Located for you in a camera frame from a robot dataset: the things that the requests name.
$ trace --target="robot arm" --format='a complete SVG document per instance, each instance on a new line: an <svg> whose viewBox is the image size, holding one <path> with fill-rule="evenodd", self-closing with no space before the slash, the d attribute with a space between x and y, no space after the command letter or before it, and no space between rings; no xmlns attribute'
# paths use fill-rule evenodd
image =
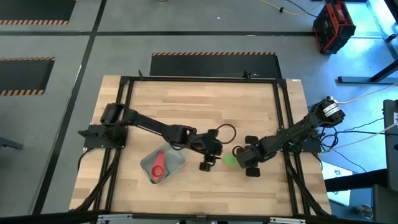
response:
<svg viewBox="0 0 398 224"><path fill-rule="evenodd" d="M278 130L274 136L258 140L255 136L246 136L245 147L238 147L236 158L242 168L257 167L259 162L273 158L277 151L286 144L298 145L317 127L331 128L343 121L345 114L333 100L323 100L298 123L288 129Z"/></svg>
<svg viewBox="0 0 398 224"><path fill-rule="evenodd" d="M217 129L209 129L207 133L197 134L197 130L193 127L164 124L135 110L130 110L123 104L107 104L100 121L102 125L97 126L96 131L90 131L89 127L88 130L79 133L86 137L86 140L94 136L96 139L102 141L105 139L107 142L124 146L127 135L126 126L137 126L162 136L175 150L187 148L203 154L204 161L199 166L202 171L210 171L210 167L219 159L218 156L221 155L223 149L222 142L216 138Z"/></svg>

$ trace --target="desk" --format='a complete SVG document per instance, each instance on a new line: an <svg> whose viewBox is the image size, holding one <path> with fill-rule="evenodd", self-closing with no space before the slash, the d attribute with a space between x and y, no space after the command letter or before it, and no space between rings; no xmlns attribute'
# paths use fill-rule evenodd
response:
<svg viewBox="0 0 398 224"><path fill-rule="evenodd" d="M394 19L398 21L398 5L396 0L384 0L386 2L387 7L390 9L391 14L394 16ZM394 61L388 65L386 68L383 68L380 72L373 75L372 77L338 77L339 83L349 83L349 84L394 84L398 82L398 78L388 78L389 75L393 74L398 70L398 59L396 57L395 50L393 46L389 43L391 40L384 40L388 48L390 48L390 53Z"/></svg>
<svg viewBox="0 0 398 224"><path fill-rule="evenodd" d="M383 101L384 127L393 125L398 113L398 100ZM398 134L398 127L394 126L386 131L387 134ZM374 221L380 223L397 223L398 214L398 137L385 136L386 163L385 169L373 170L366 173L337 177L325 181L328 192L340 190L373 188Z"/></svg>
<svg viewBox="0 0 398 224"><path fill-rule="evenodd" d="M99 91L93 122L108 103L115 102L119 76L105 76ZM287 80L294 121L307 114L302 84ZM282 89L279 90L281 101ZM284 103L282 112L287 126ZM130 108L166 124L184 124L199 133L231 123L237 129L236 139L224 145L224 154L244 144L246 135L275 134L278 128L274 92L266 83L213 82L141 82L135 81ZM232 131L221 129L222 141ZM260 178L246 177L239 166L227 166L218 161L211 172L199 171L203 156L188 149L182 151L187 162L164 182L151 184L139 165L142 158L164 143L160 136L136 127L129 127L126 147L122 150L112 200L112 212L291 216L291 205L283 155L259 165ZM87 154L80 166L70 208L79 206L96 185L100 175L104 149ZM305 183L322 208L330 212L325 183L319 162L311 154L301 155ZM299 211L301 197L296 188ZM103 190L100 208L104 208L107 186Z"/></svg>

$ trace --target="green object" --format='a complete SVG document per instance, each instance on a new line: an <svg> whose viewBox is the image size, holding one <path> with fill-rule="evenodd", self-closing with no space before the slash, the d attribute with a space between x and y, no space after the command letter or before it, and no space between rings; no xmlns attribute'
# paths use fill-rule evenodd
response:
<svg viewBox="0 0 398 224"><path fill-rule="evenodd" d="M227 154L223 157L223 162L227 165L235 166L238 164L238 161L232 154Z"/></svg>

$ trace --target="wooden tabletop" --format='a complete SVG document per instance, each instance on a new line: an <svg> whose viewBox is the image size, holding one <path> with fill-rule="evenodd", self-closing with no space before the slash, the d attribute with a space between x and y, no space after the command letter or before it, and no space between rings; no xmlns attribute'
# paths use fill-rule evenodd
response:
<svg viewBox="0 0 398 224"><path fill-rule="evenodd" d="M105 76L99 91L93 122L99 124L108 103L115 102L119 76ZM307 114L300 80L287 80L294 122ZM284 122L287 125L284 103ZM134 82L130 108L166 124L184 124L204 133L223 123L237 129L236 139L223 147L223 155L243 145L246 135L273 135L278 128L271 84L210 82ZM229 128L220 129L219 139L232 136ZM187 162L159 184L149 182L139 162L163 145L160 136L137 127L129 128L122 150L112 212L179 213L212 215L292 215L283 155L259 164L259 178L246 177L239 166L218 161L211 172L202 172L203 156L182 150ZM88 153L82 160L70 208L79 206L98 181L104 149ZM301 154L305 183L323 209L330 212L319 162L313 155ZM104 188L100 208L107 193ZM299 210L302 201L296 186Z"/></svg>

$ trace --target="concrete floor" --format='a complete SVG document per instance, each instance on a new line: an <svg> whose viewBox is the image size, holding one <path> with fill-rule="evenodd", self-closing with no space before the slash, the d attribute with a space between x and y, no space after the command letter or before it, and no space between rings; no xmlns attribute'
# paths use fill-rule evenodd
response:
<svg viewBox="0 0 398 224"><path fill-rule="evenodd" d="M0 26L0 31L88 31L91 30L100 0L81 0L76 4L67 26ZM287 10L300 9L288 2L270 1ZM310 9L317 2L295 0ZM350 100L382 88L377 85L339 85L338 76L372 76L393 62L382 33L364 3L349 3L348 9L357 25L355 38L336 55L320 55L313 37L300 36L123 36L97 37L73 110L44 213L65 212L76 179L76 164L83 147L77 131L91 121L103 75L137 75L140 69L149 74L152 52L276 52L283 78L301 79L307 104L333 95L340 101ZM291 16L258 1L108 0L99 26L100 31L311 31L313 18ZM23 150L0 150L0 217L31 212L40 180L45 172L62 115L68 103L87 36L33 37L0 36L0 57L56 57L47 90L42 96L0 98L0 136L25 145ZM337 126L344 130L381 118L382 101L397 99L398 86L363 100L343 105L345 121ZM382 121L363 130L380 131ZM340 144L364 138L362 134L340 135ZM384 138L340 150L366 170L386 167ZM362 172L340 155L331 152L322 160Z"/></svg>

